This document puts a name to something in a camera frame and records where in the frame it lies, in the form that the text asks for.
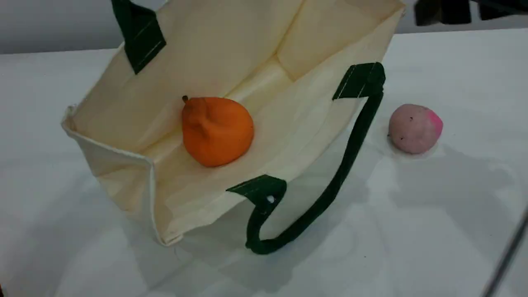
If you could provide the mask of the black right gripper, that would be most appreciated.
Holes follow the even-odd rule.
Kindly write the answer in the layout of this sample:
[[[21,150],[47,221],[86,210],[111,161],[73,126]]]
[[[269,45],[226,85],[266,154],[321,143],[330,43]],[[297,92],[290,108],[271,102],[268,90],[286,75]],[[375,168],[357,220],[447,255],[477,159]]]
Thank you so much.
[[[471,23],[469,0],[419,0],[414,5],[415,24],[437,23],[462,25]]]

